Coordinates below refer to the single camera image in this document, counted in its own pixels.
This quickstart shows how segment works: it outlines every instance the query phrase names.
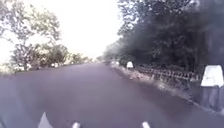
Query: overcast sky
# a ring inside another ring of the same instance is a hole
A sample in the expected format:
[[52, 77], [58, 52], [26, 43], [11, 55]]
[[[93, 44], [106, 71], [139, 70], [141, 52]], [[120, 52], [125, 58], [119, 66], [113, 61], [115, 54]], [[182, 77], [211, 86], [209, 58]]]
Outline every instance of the overcast sky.
[[[118, 21], [117, 0], [29, 0], [54, 12], [61, 24], [62, 43], [71, 52], [90, 57], [102, 54], [116, 41]], [[9, 44], [0, 47], [0, 61], [8, 58]]]

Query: white post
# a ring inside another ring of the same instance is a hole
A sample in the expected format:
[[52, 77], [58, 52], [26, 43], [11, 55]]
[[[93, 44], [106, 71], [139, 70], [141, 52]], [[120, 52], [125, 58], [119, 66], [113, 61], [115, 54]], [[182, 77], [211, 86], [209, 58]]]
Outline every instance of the white post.
[[127, 68], [134, 68], [133, 63], [131, 61], [128, 61]]
[[201, 86], [223, 86], [223, 73], [220, 65], [208, 65], [205, 67]]

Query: asphalt road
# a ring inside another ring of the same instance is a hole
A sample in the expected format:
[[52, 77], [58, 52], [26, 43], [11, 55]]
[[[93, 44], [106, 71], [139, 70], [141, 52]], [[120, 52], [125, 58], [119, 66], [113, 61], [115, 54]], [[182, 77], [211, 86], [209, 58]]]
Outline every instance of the asphalt road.
[[224, 117], [104, 64], [84, 64], [0, 78], [0, 116], [7, 128], [37, 128], [46, 112], [54, 128], [223, 128]]

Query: roadside vegetation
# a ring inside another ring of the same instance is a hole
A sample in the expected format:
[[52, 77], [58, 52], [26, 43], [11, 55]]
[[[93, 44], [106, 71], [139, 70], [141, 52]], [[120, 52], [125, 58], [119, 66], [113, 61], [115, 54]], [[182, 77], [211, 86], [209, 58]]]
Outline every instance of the roadside vegetation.
[[60, 23], [47, 9], [37, 9], [22, 0], [0, 0], [0, 9], [0, 38], [14, 45], [3, 69], [17, 72], [92, 61], [70, 53], [59, 43]]
[[223, 17], [222, 5], [221, 0], [119, 0], [120, 38], [104, 58], [202, 73], [214, 43], [208, 35], [223, 21], [217, 19]]

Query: foliage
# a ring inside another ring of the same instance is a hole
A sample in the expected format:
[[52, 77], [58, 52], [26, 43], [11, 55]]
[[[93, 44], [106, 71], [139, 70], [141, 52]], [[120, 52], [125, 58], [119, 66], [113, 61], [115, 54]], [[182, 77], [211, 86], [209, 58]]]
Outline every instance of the foliage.
[[120, 0], [118, 7], [123, 20], [118, 31], [121, 38], [108, 46], [106, 59], [128, 55], [135, 63], [163, 68], [177, 65], [190, 71], [206, 62], [205, 23], [197, 4], [190, 0]]
[[52, 67], [53, 65], [64, 65], [66, 61], [70, 64], [81, 64], [92, 62], [92, 59], [77, 53], [69, 53], [67, 47], [62, 44], [36, 44], [16, 45], [13, 51], [12, 67], [23, 70], [37, 70], [39, 68]]

